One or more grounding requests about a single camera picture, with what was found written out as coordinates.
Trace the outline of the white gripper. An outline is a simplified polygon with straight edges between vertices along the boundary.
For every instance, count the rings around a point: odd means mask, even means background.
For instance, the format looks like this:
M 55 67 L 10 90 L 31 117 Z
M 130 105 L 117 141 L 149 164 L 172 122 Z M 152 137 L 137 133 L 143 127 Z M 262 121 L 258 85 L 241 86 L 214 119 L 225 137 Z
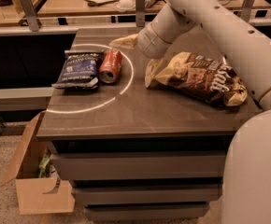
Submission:
M 109 45 L 114 48 L 134 49 L 138 45 L 143 54 L 151 58 L 145 72 L 145 87 L 148 88 L 153 81 L 158 69 L 163 64 L 162 58 L 169 44 L 164 42 L 148 24 L 138 34 L 128 35 L 112 40 Z

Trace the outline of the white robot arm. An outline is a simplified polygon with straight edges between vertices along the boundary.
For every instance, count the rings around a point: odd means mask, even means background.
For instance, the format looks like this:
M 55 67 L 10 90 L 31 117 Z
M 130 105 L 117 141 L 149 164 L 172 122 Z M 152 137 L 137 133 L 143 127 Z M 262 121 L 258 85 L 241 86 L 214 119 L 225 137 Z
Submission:
M 114 40 L 161 58 L 175 38 L 202 26 L 247 85 L 263 113 L 243 124 L 227 152 L 221 224 L 271 224 L 271 39 L 218 0 L 167 0 L 138 35 Z

